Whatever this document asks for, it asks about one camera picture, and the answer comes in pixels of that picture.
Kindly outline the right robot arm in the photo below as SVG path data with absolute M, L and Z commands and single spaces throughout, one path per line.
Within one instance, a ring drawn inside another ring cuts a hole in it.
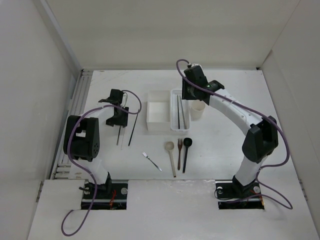
M 218 81 L 208 81 L 199 64 L 189 64 L 183 71 L 189 80 L 182 81 L 184 100 L 203 101 L 231 120 L 245 135 L 242 144 L 243 160 L 239 170 L 232 178 L 232 193 L 243 197 L 254 184 L 256 174 L 265 159 L 279 145 L 277 121 L 270 116 L 274 124 L 269 123 L 256 113 L 238 106 L 239 102 Z

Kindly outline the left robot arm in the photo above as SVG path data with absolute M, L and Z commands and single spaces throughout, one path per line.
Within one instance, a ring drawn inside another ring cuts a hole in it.
M 93 109 L 67 118 L 63 151 L 72 160 L 82 160 L 76 165 L 89 174 L 84 190 L 90 194 L 94 191 L 103 199 L 111 195 L 112 183 L 109 172 L 98 159 L 100 128 L 118 126 L 122 129 L 128 125 L 127 98 L 123 90 L 112 89 L 109 97 L 99 100 Z

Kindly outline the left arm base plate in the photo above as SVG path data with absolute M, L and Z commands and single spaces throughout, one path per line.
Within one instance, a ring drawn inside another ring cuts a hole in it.
M 129 183 L 127 180 L 112 180 L 108 190 L 103 190 L 103 185 L 98 185 L 96 197 L 92 210 L 126 210 Z M 88 181 L 84 187 L 79 187 L 83 191 L 80 207 L 88 210 L 94 196 L 94 184 Z

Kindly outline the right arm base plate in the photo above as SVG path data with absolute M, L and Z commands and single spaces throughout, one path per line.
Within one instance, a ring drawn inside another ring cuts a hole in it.
M 261 196 L 260 185 L 254 182 L 243 193 L 234 189 L 231 180 L 217 180 L 215 182 L 214 195 L 218 200 L 219 210 L 264 210 L 264 202 Z

